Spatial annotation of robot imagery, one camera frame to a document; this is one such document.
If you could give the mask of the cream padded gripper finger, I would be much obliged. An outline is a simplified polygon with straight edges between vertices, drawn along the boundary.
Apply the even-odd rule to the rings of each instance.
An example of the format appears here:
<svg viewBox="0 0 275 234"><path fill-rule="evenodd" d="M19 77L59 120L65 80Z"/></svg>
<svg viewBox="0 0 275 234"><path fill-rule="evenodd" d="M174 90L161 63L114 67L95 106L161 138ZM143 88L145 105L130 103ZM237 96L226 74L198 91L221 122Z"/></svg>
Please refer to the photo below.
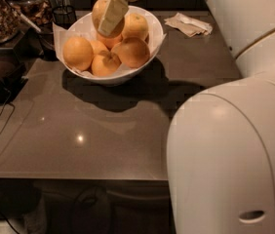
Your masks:
<svg viewBox="0 0 275 234"><path fill-rule="evenodd" d="M98 32L105 37L118 36L124 27L125 14L129 11L125 0L107 0L98 25Z"/></svg>

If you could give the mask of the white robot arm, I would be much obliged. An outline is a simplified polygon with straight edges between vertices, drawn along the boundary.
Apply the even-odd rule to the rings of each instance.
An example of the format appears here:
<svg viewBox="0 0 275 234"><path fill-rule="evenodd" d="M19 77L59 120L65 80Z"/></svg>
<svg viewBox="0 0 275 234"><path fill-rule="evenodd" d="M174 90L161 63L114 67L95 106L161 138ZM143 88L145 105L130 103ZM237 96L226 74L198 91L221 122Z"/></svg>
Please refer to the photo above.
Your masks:
<svg viewBox="0 0 275 234"><path fill-rule="evenodd" d="M205 0L242 77L176 112L167 171L177 234L275 234L275 0Z"/></svg>

